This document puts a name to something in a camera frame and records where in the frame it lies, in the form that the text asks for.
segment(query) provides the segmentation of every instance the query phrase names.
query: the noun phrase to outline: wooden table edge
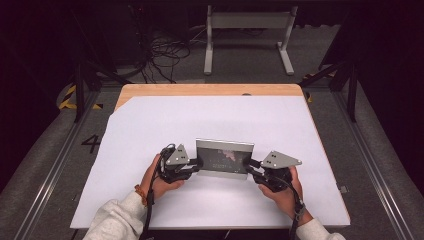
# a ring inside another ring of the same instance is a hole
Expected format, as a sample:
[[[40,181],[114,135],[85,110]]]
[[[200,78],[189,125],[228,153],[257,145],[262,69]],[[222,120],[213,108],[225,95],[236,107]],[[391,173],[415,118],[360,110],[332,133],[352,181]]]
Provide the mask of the wooden table edge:
[[[127,84],[122,87],[115,111],[135,96],[303,96],[297,84]]]

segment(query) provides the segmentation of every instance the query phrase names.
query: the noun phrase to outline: hand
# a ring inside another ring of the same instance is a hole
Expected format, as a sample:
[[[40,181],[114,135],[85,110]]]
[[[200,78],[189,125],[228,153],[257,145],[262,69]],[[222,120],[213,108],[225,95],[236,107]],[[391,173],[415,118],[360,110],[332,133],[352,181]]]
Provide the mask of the hand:
[[[159,159],[160,159],[160,155],[157,154],[156,157],[153,159],[152,164],[149,166],[149,168],[147,168],[146,173],[143,176],[143,180],[141,181],[140,186],[146,195],[149,191],[150,181],[152,180],[153,173],[157,175],[157,173],[155,172],[155,167]],[[162,197],[167,191],[178,189],[184,184],[183,180],[175,181],[171,184],[168,184],[158,176],[156,176],[156,178],[153,181],[154,181],[153,191],[154,191],[155,200]]]
[[[289,169],[293,178],[292,180],[293,188],[299,194],[300,199],[303,199],[302,184],[299,181],[296,167],[289,167]],[[291,219],[294,219],[295,200],[294,200],[294,193],[290,188],[287,188],[284,191],[274,193],[265,185],[259,184],[258,187],[266,197],[275,201],[275,203],[277,204],[277,207],[282,212],[287,214]],[[299,226],[309,222],[312,219],[313,219],[312,215],[308,212],[308,210],[305,209],[305,213],[303,214],[303,217],[299,221]]]

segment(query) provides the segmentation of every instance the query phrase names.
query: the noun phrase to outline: aluminum rail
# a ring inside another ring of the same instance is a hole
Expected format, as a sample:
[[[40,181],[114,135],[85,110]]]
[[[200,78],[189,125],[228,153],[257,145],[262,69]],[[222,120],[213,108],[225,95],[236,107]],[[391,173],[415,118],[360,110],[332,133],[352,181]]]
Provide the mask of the aluminum rail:
[[[59,180],[63,168],[66,165],[75,139],[79,131],[81,130],[81,127],[83,126],[85,120],[87,119],[91,106],[94,105],[98,95],[98,92],[89,92],[86,104],[84,106],[84,109],[87,110],[83,113],[81,119],[77,123],[73,124],[71,130],[69,131],[69,134],[66,137],[62,149],[56,157],[56,160],[52,168],[50,169],[50,172],[47,174],[47,177],[44,180],[44,183],[41,185],[40,190],[38,191],[38,194],[34,202],[32,203],[30,210],[28,211],[24,221],[21,224],[21,227],[15,235],[15,240],[29,239],[29,237],[31,236],[31,233],[34,230],[41,214],[43,213],[43,210],[47,202],[49,201],[49,198],[56,186],[57,181]]]
[[[340,92],[333,92],[332,94],[343,114],[344,119],[349,125],[350,131],[355,138],[359,149],[361,150],[363,155],[362,162],[368,175],[371,178],[374,188],[381,200],[381,203],[383,204],[384,209],[386,210],[387,216],[389,217],[398,238],[404,240],[413,240],[414,236],[412,235],[408,224],[403,218],[402,213],[378,168],[378,164],[376,163],[370,149],[368,148],[358,125],[350,120],[349,114],[346,111],[346,100],[343,98],[343,95]]]

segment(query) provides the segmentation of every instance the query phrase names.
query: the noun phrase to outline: white table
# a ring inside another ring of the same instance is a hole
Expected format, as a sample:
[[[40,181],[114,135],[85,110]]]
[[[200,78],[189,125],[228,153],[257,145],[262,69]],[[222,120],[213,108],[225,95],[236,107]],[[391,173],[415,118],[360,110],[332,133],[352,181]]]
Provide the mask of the white table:
[[[240,96],[243,93],[253,96]],[[173,84],[123,88],[71,228],[88,228],[103,203],[123,199],[169,143],[183,143],[195,158],[196,138],[255,143],[256,160],[271,150],[302,160],[298,172],[309,211],[327,226],[350,224],[297,85]],[[252,176],[242,181],[196,174],[156,201],[150,223],[151,229],[290,226],[291,220],[262,195]]]

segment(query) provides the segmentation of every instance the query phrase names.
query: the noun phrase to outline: metal frame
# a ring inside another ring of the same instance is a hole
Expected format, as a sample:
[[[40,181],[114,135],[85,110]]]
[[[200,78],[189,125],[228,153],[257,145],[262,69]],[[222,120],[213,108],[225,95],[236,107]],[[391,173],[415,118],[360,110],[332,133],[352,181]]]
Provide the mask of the metal frame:
[[[86,101],[85,109],[91,109],[95,103],[98,92],[90,92],[88,100]],[[75,139],[80,132],[85,120],[87,119],[90,111],[83,111],[80,121],[74,123],[72,126],[65,143],[62,146],[56,160],[50,169],[44,183],[41,185],[38,194],[32,203],[30,210],[28,211],[24,221],[22,222],[18,232],[15,235],[15,240],[29,239],[32,231],[34,230],[38,219],[40,218],[49,198],[56,186],[57,181],[62,173],[63,168],[68,161],[72,146],[74,145]]]
[[[383,175],[380,172],[378,164],[376,163],[371,153],[371,150],[368,148],[368,145],[366,144],[364,137],[362,136],[361,130],[355,122],[351,121],[351,115],[349,112],[346,111],[346,105],[348,105],[348,103],[345,101],[342,93],[340,92],[333,92],[333,97],[340,109],[340,112],[342,112],[345,121],[348,123],[351,134],[355,138],[358,148],[362,153],[363,158],[361,159],[364,164],[364,167],[368,175],[370,176],[370,179],[374,185],[374,188],[381,200],[384,209],[386,210],[387,216],[389,217],[390,222],[393,225],[397,237],[399,239],[404,240],[413,240],[414,236],[412,235],[408,224],[403,218],[402,213],[399,207],[397,206],[396,201],[386,181],[383,178]]]
[[[213,28],[284,28],[283,41],[277,42],[277,47],[287,75],[293,75],[294,70],[287,54],[287,44],[296,18],[296,12],[297,7],[292,7],[290,12],[213,12],[212,7],[209,5],[206,21],[207,45],[204,74],[212,74]]]

